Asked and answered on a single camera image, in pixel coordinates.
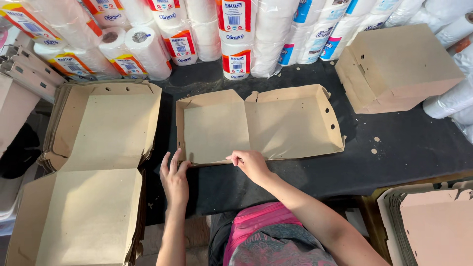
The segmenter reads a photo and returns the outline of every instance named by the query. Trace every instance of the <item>gray t-shirt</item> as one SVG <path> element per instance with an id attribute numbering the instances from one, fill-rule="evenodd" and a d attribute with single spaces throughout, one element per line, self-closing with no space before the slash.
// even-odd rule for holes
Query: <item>gray t-shirt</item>
<path id="1" fill-rule="evenodd" d="M 240 265 L 336 266 L 337 264 L 305 228 L 281 223 L 260 228 L 235 249 L 229 266 Z"/>

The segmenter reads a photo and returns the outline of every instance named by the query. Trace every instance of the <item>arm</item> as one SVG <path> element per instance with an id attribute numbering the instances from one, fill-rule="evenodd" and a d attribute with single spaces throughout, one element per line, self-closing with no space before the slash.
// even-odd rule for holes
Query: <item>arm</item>
<path id="1" fill-rule="evenodd" d="M 171 153 L 167 152 L 159 171 L 159 177 L 166 194 L 167 209 L 163 239 L 156 266 L 185 265 L 184 220 L 185 208 L 189 200 L 189 184 L 185 172 L 190 162 L 183 162 L 177 170 L 177 159 L 180 153 L 181 148 L 174 154 L 170 169 L 168 169 L 167 161 Z"/>
<path id="2" fill-rule="evenodd" d="M 281 201 L 328 248 L 338 265 L 389 266 L 338 213 L 271 173 L 261 153 L 233 151 L 227 159 Z"/>

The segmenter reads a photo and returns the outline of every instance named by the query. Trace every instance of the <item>hand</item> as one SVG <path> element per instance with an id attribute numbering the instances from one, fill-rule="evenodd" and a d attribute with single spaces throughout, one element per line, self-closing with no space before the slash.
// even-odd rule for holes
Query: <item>hand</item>
<path id="1" fill-rule="evenodd" d="M 274 176 L 268 169 L 263 155 L 257 151 L 233 151 L 232 155 L 226 157 L 232 160 L 234 166 L 240 169 L 257 185 Z"/>
<path id="2" fill-rule="evenodd" d="M 177 160 L 181 151 L 181 148 L 177 149 L 171 160 L 170 169 L 167 168 L 167 161 L 171 153 L 167 152 L 161 162 L 161 169 L 159 170 L 159 177 L 163 184 L 164 193 L 166 194 L 168 210 L 185 211 L 187 202 L 189 201 L 189 184 L 187 183 L 185 172 L 191 162 L 185 161 L 181 164 L 179 170 L 177 169 Z"/>

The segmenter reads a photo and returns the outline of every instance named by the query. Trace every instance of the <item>black tablecloth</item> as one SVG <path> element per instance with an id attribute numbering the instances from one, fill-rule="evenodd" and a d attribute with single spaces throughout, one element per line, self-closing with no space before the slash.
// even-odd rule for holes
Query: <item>black tablecloth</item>
<path id="1" fill-rule="evenodd" d="M 282 69 L 269 79 L 249 77 L 230 81 L 223 77 L 221 61 L 176 67 L 172 76 L 153 82 L 163 88 L 155 149 L 146 169 L 146 224 L 164 221 L 165 196 L 159 166 L 166 151 L 176 150 L 175 102 L 186 95 L 234 89 L 243 99 L 259 92 L 321 84 L 337 115 L 344 152 L 294 160 L 268 161 L 271 171 L 314 197 L 370 195 L 382 186 L 473 169 L 473 145 L 450 118 L 433 119 L 421 105 L 407 112 L 357 115 L 345 96 L 333 65 L 316 62 Z M 275 198 L 249 180 L 233 165 L 192 168 L 188 215 L 208 215 L 239 210 Z"/>

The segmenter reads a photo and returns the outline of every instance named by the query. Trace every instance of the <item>left hand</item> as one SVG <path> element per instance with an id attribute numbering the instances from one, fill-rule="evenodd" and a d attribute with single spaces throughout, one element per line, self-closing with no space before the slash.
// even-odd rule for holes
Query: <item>left hand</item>
<path id="1" fill-rule="evenodd" d="M 185 175 L 191 162 L 185 161 L 177 169 L 177 160 L 181 154 L 181 148 L 177 149 L 171 160 L 170 168 L 167 168 L 167 161 L 169 160 L 170 152 L 167 152 L 161 162 L 161 169 L 159 170 L 159 177 L 163 184 L 164 193 L 167 199 L 168 210 L 185 211 L 187 202 L 189 201 L 189 184 Z"/>

